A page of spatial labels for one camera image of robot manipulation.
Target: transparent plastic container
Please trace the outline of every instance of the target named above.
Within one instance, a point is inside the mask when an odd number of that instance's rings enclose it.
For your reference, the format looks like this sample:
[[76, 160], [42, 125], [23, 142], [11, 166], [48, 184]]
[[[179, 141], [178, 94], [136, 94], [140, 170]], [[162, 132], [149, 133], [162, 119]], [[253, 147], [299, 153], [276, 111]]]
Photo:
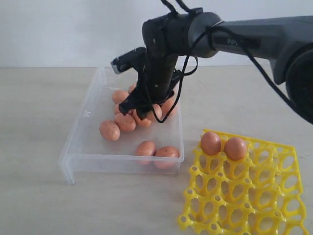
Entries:
[[[146, 128], [137, 126], [132, 132], [121, 132], [117, 141], [107, 141], [100, 135], [100, 123], [114, 119], [112, 93], [117, 89], [127, 91], [136, 80], [137, 74], [131, 70], [120, 75], [114, 74], [109, 68], [96, 70], [58, 160], [69, 185], [76, 183], [76, 171], [178, 173], [180, 163], [184, 160], [180, 103], [178, 112], [163, 124], [153, 122]], [[153, 141], [157, 149], [173, 146], [179, 151], [180, 157], [134, 156], [137, 146], [143, 141]], [[149, 160], [151, 163], [140, 165], [137, 160]], [[170, 161], [174, 162], [174, 166], [161, 170], [154, 166], [153, 161]]]

